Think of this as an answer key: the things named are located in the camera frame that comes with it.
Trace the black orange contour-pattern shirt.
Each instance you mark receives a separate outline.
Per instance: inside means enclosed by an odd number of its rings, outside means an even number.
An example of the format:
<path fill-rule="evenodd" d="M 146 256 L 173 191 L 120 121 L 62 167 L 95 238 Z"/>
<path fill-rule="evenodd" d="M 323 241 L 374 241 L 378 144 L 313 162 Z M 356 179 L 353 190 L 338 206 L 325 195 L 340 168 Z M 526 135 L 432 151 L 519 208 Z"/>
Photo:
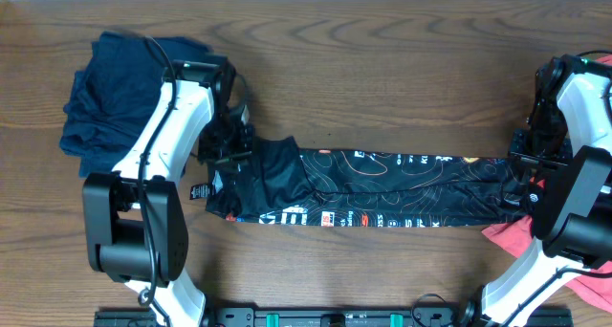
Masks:
<path fill-rule="evenodd" d="M 531 178 L 510 159 L 305 149 L 260 140 L 245 163 L 209 168 L 190 189 L 228 221 L 265 225 L 439 228 L 528 215 Z"/>

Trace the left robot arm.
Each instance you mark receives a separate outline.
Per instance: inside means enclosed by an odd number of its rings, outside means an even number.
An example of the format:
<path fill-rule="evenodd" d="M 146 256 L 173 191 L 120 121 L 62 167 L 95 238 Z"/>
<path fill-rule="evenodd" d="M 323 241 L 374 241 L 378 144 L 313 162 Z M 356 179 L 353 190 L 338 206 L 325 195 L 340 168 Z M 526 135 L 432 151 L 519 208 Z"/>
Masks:
<path fill-rule="evenodd" d="M 244 102 L 230 108 L 230 61 L 166 64 L 155 111 L 128 153 L 82 189 L 93 270 L 138 295 L 136 310 L 96 312 L 97 326 L 213 326 L 216 314 L 186 271 L 188 231 L 178 186 L 189 157 L 235 170 L 251 156 Z"/>

